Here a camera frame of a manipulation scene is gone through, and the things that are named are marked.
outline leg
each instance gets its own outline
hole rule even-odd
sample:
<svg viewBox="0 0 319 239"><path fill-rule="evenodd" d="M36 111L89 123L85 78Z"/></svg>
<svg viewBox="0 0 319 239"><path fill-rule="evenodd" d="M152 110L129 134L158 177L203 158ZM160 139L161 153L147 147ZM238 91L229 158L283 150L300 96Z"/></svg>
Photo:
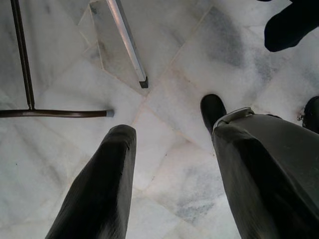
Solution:
<svg viewBox="0 0 319 239"><path fill-rule="evenodd" d="M112 128L74 180L46 238L124 239L135 154L135 130Z"/></svg>
<svg viewBox="0 0 319 239"><path fill-rule="evenodd" d="M319 135L277 117L246 113L226 115L212 133L241 237L318 238Z"/></svg>
<svg viewBox="0 0 319 239"><path fill-rule="evenodd" d="M265 28L265 46L269 51L281 51L296 46L303 37L319 25L319 4L316 0L294 1L273 16Z"/></svg>

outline dark trousers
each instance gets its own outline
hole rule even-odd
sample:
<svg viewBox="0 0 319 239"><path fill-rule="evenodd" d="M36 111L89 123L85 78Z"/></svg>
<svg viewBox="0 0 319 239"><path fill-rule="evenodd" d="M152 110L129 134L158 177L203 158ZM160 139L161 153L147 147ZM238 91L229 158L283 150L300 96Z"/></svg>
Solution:
<svg viewBox="0 0 319 239"><path fill-rule="evenodd" d="M251 115L215 128L224 188L243 239L319 238L319 135Z"/></svg>
<svg viewBox="0 0 319 239"><path fill-rule="evenodd" d="M266 25L265 46L272 52L296 46L303 37L319 26L318 0L292 2Z"/></svg>
<svg viewBox="0 0 319 239"><path fill-rule="evenodd" d="M319 238L319 134L251 115L212 135L224 188L243 239ZM110 130L74 180L47 239L124 239L135 130Z"/></svg>
<svg viewBox="0 0 319 239"><path fill-rule="evenodd" d="M74 180L46 238L124 239L135 154L135 130L112 128Z"/></svg>

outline white marble tile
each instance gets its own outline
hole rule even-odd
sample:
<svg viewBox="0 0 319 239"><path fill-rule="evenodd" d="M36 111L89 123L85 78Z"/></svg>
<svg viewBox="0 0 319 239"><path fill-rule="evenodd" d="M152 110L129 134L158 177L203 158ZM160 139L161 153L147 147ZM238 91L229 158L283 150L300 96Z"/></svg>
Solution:
<svg viewBox="0 0 319 239"><path fill-rule="evenodd" d="M221 195L214 200L213 207L205 217L198 220L197 227L208 232L212 238L241 238L226 195Z"/></svg>
<svg viewBox="0 0 319 239"><path fill-rule="evenodd" d="M203 96L204 92L194 87L182 72L169 70L149 94L147 104L168 125L211 152L211 138L200 112Z"/></svg>
<svg viewBox="0 0 319 239"><path fill-rule="evenodd" d="M258 113L274 114L301 124L297 118L314 96L319 95L319 42L312 34L297 47L289 63L273 78L253 104Z"/></svg>
<svg viewBox="0 0 319 239"><path fill-rule="evenodd" d="M81 21L79 22L79 30L89 46L96 43L97 36L91 15L91 9L89 7L87 7Z"/></svg>
<svg viewBox="0 0 319 239"><path fill-rule="evenodd" d="M38 97L87 48L87 43L58 1L22 0L20 6L37 103ZM18 92L19 103L26 104L23 91Z"/></svg>
<svg viewBox="0 0 319 239"><path fill-rule="evenodd" d="M294 69L298 70L314 88L319 84L319 40L313 34L304 37L295 47L291 59Z"/></svg>
<svg viewBox="0 0 319 239"><path fill-rule="evenodd" d="M93 155L110 128L132 124L143 97L124 83L78 60L42 95L39 107L60 110L115 110L114 118L42 118L46 126Z"/></svg>
<svg viewBox="0 0 319 239"><path fill-rule="evenodd" d="M249 26L248 29L255 33L259 38L265 39L265 26Z"/></svg>
<svg viewBox="0 0 319 239"><path fill-rule="evenodd" d="M13 103L12 99L9 98L1 89L0 89L0 110L14 110L15 104ZM5 134L7 133L8 129L12 121L9 118L2 118L0 119L0 144L5 139Z"/></svg>
<svg viewBox="0 0 319 239"><path fill-rule="evenodd" d="M43 239L50 230L53 220L23 223L0 229L3 239Z"/></svg>
<svg viewBox="0 0 319 239"><path fill-rule="evenodd" d="M216 8L244 26L265 26L274 15L281 12L291 2L257 0L213 0Z"/></svg>
<svg viewBox="0 0 319 239"><path fill-rule="evenodd" d="M317 27L315 30L313 30L313 34L316 36L316 37L319 37L319 28Z"/></svg>
<svg viewBox="0 0 319 239"><path fill-rule="evenodd" d="M181 222L163 239L209 239L209 237L207 235L203 235L191 224Z"/></svg>
<svg viewBox="0 0 319 239"><path fill-rule="evenodd" d="M162 239L180 219L162 205L143 197L132 199L126 239Z"/></svg>
<svg viewBox="0 0 319 239"><path fill-rule="evenodd" d="M91 3L104 68L142 95L156 85L179 48L190 36L208 0L125 0L123 8L131 27L150 88L140 88L138 79L105 1Z"/></svg>
<svg viewBox="0 0 319 239"><path fill-rule="evenodd" d="M272 114L284 120L301 124L308 100L319 95L318 79L306 78L296 67L288 64L272 80L270 86L252 105L256 113Z"/></svg>
<svg viewBox="0 0 319 239"><path fill-rule="evenodd" d="M98 44L95 43L82 54L89 62L102 69L102 61Z"/></svg>
<svg viewBox="0 0 319 239"><path fill-rule="evenodd" d="M27 107L10 1L0 2L0 89L12 103Z"/></svg>
<svg viewBox="0 0 319 239"><path fill-rule="evenodd" d="M212 8L173 67L206 94L218 94L229 112L250 105L291 54L269 53L262 39Z"/></svg>
<svg viewBox="0 0 319 239"><path fill-rule="evenodd" d="M11 120L0 144L0 191L5 192L0 196L2 226L46 219L47 205L52 206L65 190L72 165L85 158L80 149L40 122Z"/></svg>
<svg viewBox="0 0 319 239"><path fill-rule="evenodd" d="M215 156L193 143L173 148L145 194L193 226L224 194Z"/></svg>
<svg viewBox="0 0 319 239"><path fill-rule="evenodd" d="M75 24L81 20L90 0L58 0Z"/></svg>
<svg viewBox="0 0 319 239"><path fill-rule="evenodd" d="M138 142L133 185L144 190L152 181L166 153L184 139L145 107L133 127Z"/></svg>

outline black shoe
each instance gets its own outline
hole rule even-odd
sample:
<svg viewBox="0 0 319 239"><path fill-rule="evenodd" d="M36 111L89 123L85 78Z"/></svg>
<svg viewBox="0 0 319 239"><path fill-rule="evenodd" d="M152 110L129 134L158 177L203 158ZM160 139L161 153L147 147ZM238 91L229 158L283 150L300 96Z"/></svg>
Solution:
<svg viewBox="0 0 319 239"><path fill-rule="evenodd" d="M217 95L207 95L200 102L200 110L209 133L212 134L215 122L226 114L226 109Z"/></svg>
<svg viewBox="0 0 319 239"><path fill-rule="evenodd" d="M319 133L319 96L311 98L306 104L303 127Z"/></svg>

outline metal rod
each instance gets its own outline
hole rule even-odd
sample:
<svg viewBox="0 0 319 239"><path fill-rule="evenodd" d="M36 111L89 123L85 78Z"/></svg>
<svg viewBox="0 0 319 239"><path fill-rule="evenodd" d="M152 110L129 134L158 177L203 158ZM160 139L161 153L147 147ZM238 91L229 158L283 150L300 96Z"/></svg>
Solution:
<svg viewBox="0 0 319 239"><path fill-rule="evenodd" d="M122 4L120 0L106 0L115 24L120 32L126 50L130 56L135 72L138 76L140 85L142 88L148 88L148 78L141 64L140 57L137 52L137 48L133 39L133 35L130 30L130 26L127 22Z"/></svg>
<svg viewBox="0 0 319 239"><path fill-rule="evenodd" d="M34 96L33 96L32 82L31 82L28 54L26 51L26 44L25 44L25 38L24 38L24 32L23 32L23 24L22 24L21 12L20 12L19 0L11 0L11 7L13 12L16 38L17 38L18 46L19 46L26 101L29 106L29 109L33 110Z"/></svg>
<svg viewBox="0 0 319 239"><path fill-rule="evenodd" d="M61 117L61 118L95 118L113 117L114 111L57 111L57 110L9 110L0 111L0 118L10 117Z"/></svg>

